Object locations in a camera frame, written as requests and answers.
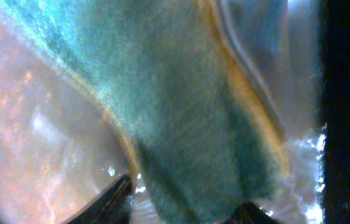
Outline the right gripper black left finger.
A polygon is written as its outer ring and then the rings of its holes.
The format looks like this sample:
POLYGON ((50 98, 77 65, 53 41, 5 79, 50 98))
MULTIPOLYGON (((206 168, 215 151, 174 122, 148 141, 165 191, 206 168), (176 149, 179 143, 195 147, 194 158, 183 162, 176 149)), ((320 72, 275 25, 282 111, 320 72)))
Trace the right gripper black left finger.
POLYGON ((132 180, 127 174, 118 177, 91 202, 63 223, 129 224, 131 220, 132 180))

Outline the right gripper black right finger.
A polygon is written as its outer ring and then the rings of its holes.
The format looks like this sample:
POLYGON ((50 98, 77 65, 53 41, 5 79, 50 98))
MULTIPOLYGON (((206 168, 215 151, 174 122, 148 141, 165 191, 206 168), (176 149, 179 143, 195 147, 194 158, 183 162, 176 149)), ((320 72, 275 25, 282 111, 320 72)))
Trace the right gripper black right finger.
POLYGON ((222 224, 280 224, 252 202, 243 203, 222 224))

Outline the green yellow sponge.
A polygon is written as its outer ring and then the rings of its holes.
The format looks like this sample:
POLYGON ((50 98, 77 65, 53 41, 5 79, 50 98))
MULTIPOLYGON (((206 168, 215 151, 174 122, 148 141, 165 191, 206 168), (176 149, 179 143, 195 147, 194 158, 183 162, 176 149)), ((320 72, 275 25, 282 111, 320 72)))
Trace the green yellow sponge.
POLYGON ((282 135, 208 1, 0 1, 102 101, 165 223, 214 223, 277 196, 282 135))

